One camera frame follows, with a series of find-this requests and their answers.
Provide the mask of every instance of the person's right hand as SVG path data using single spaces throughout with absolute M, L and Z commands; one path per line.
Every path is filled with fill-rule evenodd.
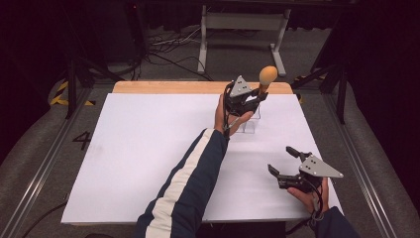
M 318 187 L 318 190 L 322 192 L 322 201 L 323 201 L 322 213 L 324 213 L 325 211 L 330 209 L 330 207 L 328 206 L 328 179 L 327 178 L 322 179 L 322 191 L 320 187 Z M 316 192 L 313 191 L 313 192 L 305 193 L 294 187 L 288 188 L 287 191 L 290 194 L 292 194 L 294 197 L 299 199 L 303 203 L 303 205 L 305 205 L 306 210 L 312 214 L 312 212 L 315 209 L 313 198 L 318 197 Z

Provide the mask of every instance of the white board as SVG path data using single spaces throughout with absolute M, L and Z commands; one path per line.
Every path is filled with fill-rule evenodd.
M 135 223 L 192 141 L 214 125 L 216 94 L 108 94 L 62 223 Z M 295 95 L 268 96 L 254 134 L 232 136 L 204 221 L 308 217 L 267 170 L 298 173 L 286 146 L 321 158 Z M 330 183 L 330 206 L 340 202 Z

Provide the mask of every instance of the person's hand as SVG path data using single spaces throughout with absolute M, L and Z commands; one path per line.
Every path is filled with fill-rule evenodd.
M 322 200 L 323 200 L 322 213 L 324 213 L 325 211 L 330 209 L 330 207 L 328 206 L 328 179 L 327 178 L 322 179 L 322 191 L 320 187 L 318 187 L 318 190 L 322 192 Z M 312 192 L 305 193 L 294 187 L 288 188 L 287 191 L 290 194 L 292 194 L 294 197 L 299 199 L 303 203 L 303 205 L 305 205 L 305 208 L 309 213 L 312 213 L 314 211 L 313 198 L 314 197 L 318 198 L 318 195 L 316 194 L 316 192 L 313 191 L 313 193 Z
M 242 123 L 247 122 L 253 117 L 254 113 L 252 111 L 246 112 L 244 115 L 242 115 L 238 121 L 231 127 L 231 130 L 229 132 L 229 136 L 232 136 L 238 128 L 241 126 Z M 230 115 L 228 119 L 228 123 L 231 124 L 233 121 L 235 121 L 238 117 L 234 115 Z M 216 108 L 216 113 L 214 117 L 214 129 L 220 131 L 222 134 L 224 134 L 223 130 L 223 94 L 219 97 L 219 104 Z

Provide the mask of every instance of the equipment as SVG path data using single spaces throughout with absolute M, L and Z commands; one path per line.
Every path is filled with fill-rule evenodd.
M 259 88 L 252 89 L 241 76 L 226 86 L 223 93 L 224 130 L 226 138 L 229 138 L 230 128 L 237 121 L 235 120 L 232 124 L 229 124 L 229 116 L 234 115 L 240 117 L 249 111 L 256 112 L 260 106 L 260 102 L 264 101 L 268 96 L 266 90 L 276 78 L 277 69 L 274 66 L 267 66 L 260 72 Z
M 313 187 L 321 185 L 323 177 L 342 178 L 344 176 L 310 152 L 297 152 L 291 147 L 286 147 L 286 151 L 294 158 L 299 157 L 302 165 L 299 167 L 299 174 L 296 176 L 281 175 L 272 165 L 268 165 L 268 171 L 277 178 L 280 188 L 288 189 L 292 186 L 303 192 L 311 192 Z

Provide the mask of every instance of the black jacket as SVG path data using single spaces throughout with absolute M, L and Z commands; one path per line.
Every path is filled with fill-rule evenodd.
M 135 237 L 194 238 L 227 148 L 228 142 L 219 131 L 201 132 L 139 217 Z M 325 212 L 314 230 L 317 237 L 357 237 L 337 207 Z

